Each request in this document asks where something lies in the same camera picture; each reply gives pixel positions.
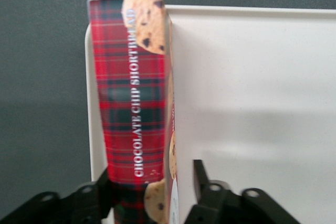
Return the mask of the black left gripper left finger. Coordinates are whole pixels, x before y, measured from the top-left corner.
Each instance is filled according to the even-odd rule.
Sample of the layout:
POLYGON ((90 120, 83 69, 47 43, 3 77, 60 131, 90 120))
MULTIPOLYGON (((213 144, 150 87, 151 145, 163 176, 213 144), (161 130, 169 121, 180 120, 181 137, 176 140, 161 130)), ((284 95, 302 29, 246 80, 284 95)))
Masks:
POLYGON ((35 195, 1 223, 102 223, 112 207, 111 181, 104 170, 97 181, 80 186, 65 198, 52 191, 35 195))

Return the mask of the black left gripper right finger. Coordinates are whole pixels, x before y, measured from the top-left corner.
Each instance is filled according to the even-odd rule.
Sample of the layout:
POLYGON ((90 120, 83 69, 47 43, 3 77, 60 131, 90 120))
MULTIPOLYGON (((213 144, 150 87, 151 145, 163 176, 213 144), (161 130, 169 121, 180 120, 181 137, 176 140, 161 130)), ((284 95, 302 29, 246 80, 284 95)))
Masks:
POLYGON ((185 223, 298 223, 287 210, 259 188, 232 192, 228 183, 210 180, 201 159, 193 160, 197 203, 185 223))

